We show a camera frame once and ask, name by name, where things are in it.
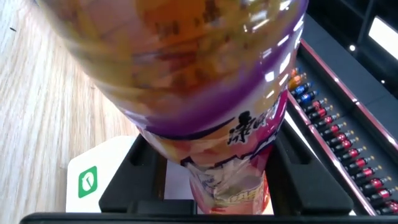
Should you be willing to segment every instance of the black panel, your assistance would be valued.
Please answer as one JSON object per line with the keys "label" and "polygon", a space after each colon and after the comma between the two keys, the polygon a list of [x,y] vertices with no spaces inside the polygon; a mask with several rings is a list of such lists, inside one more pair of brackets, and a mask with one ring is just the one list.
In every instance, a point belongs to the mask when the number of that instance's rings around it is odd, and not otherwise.
{"label": "black panel", "polygon": [[[314,83],[313,86],[307,91],[310,92],[313,90],[318,90],[320,92],[320,94],[315,97],[313,101],[328,98],[327,104],[322,105],[322,107],[327,108],[328,106],[330,106],[330,104],[333,104],[334,106],[333,112],[329,111],[328,114],[326,114],[324,117],[330,114],[340,114],[340,117],[337,120],[325,127],[319,128],[319,133],[330,129],[330,127],[334,124],[345,124],[337,133],[329,136],[324,136],[323,141],[314,140],[315,138],[313,137],[313,134],[308,130],[305,131],[308,139],[310,141],[312,140],[312,145],[316,145],[314,141],[322,141],[319,143],[324,145],[324,155],[320,156],[321,159],[323,159],[326,165],[328,164],[330,166],[329,168],[333,168],[333,163],[331,163],[330,161],[325,161],[325,159],[328,159],[328,157],[325,156],[327,154],[326,151],[333,151],[334,155],[339,158],[343,166],[346,167],[345,175],[347,175],[348,173],[350,176],[354,176],[360,173],[362,169],[365,169],[367,167],[375,168],[375,174],[361,180],[355,180],[359,189],[361,189],[361,186],[368,183],[373,178],[388,180],[380,189],[390,189],[392,190],[392,195],[384,200],[379,200],[378,202],[372,201],[371,204],[373,205],[375,210],[377,210],[381,205],[385,205],[385,202],[387,201],[398,201],[398,194],[397,192],[395,192],[396,190],[398,190],[398,152],[395,151],[395,149],[392,149],[391,143],[389,143],[387,139],[380,137],[382,136],[381,133],[368,120],[364,119],[365,115],[359,114],[359,109],[356,106],[356,98],[350,98],[343,91],[343,88],[345,87],[339,87],[333,80],[334,78],[329,75],[319,64],[316,63],[313,55],[309,54],[308,51],[301,46],[297,57],[297,65],[300,67],[300,70],[307,73],[307,79],[305,80],[305,82]],[[374,105],[374,111],[377,111],[377,113],[382,113],[382,111],[380,111],[380,108],[383,108],[382,106],[383,105],[381,105],[381,103],[377,101],[377,104]],[[317,124],[318,122],[323,120],[324,117],[313,120],[313,124]],[[389,122],[391,122],[391,125],[394,125],[394,121],[392,118],[388,118],[387,116],[384,117],[385,119],[388,119]],[[344,135],[342,135],[341,137],[343,137],[344,139],[334,143],[330,141],[331,139],[336,140],[337,135],[341,133],[348,133],[349,136],[344,137]],[[347,147],[343,148],[337,147],[337,145],[343,143],[344,140],[350,139],[355,139],[352,145],[347,145]],[[351,149],[360,149],[359,155],[354,158],[348,157],[344,159],[343,156],[347,157],[347,152],[349,152],[349,150]],[[356,164],[356,162],[361,166],[360,168],[349,168],[350,166],[356,166],[354,165]],[[360,197],[367,198],[376,193],[377,190],[364,190],[363,195]]]}

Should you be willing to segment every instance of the led light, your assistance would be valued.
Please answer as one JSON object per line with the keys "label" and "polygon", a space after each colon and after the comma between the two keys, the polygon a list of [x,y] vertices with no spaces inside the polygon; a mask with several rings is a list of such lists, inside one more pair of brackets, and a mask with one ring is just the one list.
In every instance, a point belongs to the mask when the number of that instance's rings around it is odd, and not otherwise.
{"label": "led light", "polygon": [[272,49],[268,49],[265,52],[262,53],[262,59],[268,57],[268,55],[270,55],[272,52]]}
{"label": "led light", "polygon": [[264,20],[267,18],[267,11],[263,10],[261,12],[256,13],[255,15],[250,17],[251,22],[256,22],[259,20]]}
{"label": "led light", "polygon": [[287,74],[280,80],[280,82],[279,82],[279,85],[280,85],[280,86],[282,86],[282,85],[285,83],[285,81],[286,81],[286,79],[287,79],[288,76],[289,76],[289,74],[287,73]]}
{"label": "led light", "polygon": [[260,22],[259,24],[255,25],[255,26],[253,27],[253,31],[255,31],[256,29],[258,29],[258,28],[260,28],[260,27],[262,27],[262,26],[264,26],[268,21],[269,21],[269,19],[266,19],[266,20]]}
{"label": "led light", "polygon": [[356,47],[355,47],[354,45],[350,45],[350,46],[349,46],[349,50],[350,50],[350,51],[354,51],[355,49],[356,49]]}
{"label": "led light", "polygon": [[280,4],[279,6],[279,10],[283,11],[283,10],[288,10],[289,9],[289,5],[292,2],[292,0],[288,0],[288,1],[284,1]]}
{"label": "led light", "polygon": [[300,31],[300,33],[298,34],[298,36],[297,36],[297,39],[296,39],[296,43],[294,43],[294,49],[297,49],[297,47],[299,47],[299,45],[300,45],[300,38],[301,38],[301,35],[303,34],[303,29]]}
{"label": "led light", "polygon": [[274,71],[272,71],[272,72],[270,72],[270,73],[268,73],[268,74],[266,75],[266,81],[267,81],[267,82],[273,81],[274,78],[275,78],[275,76],[274,76]]}
{"label": "led light", "polygon": [[282,44],[284,44],[284,42],[286,42],[286,40],[289,39],[289,35],[286,35],[282,40],[279,41],[279,43],[277,44],[278,47],[281,46]]}
{"label": "led light", "polygon": [[376,16],[369,30],[369,36],[398,60],[398,32],[389,24]]}
{"label": "led light", "polygon": [[294,27],[293,31],[296,32],[300,27],[302,27],[304,24],[304,15],[300,18],[296,26]]}
{"label": "led light", "polygon": [[282,74],[284,70],[287,68],[290,62],[290,53],[286,55],[284,61],[280,64],[279,74]]}
{"label": "led light", "polygon": [[267,98],[267,99],[270,98],[274,93],[275,93],[275,91],[272,90],[272,91],[266,96],[266,98]]}

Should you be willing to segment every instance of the wooden table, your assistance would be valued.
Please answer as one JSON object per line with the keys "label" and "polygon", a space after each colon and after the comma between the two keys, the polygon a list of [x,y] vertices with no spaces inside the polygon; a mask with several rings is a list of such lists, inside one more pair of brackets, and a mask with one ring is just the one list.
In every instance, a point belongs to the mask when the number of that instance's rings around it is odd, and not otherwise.
{"label": "wooden table", "polygon": [[69,160],[138,132],[32,0],[0,0],[0,9],[0,223],[13,224],[32,212],[64,211]]}

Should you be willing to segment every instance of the juice bottle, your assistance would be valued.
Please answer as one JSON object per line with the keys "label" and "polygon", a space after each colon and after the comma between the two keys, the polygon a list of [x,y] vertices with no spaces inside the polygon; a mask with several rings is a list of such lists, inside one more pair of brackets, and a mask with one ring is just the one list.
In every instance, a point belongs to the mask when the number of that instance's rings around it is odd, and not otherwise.
{"label": "juice bottle", "polygon": [[263,211],[307,0],[37,1],[203,212]]}

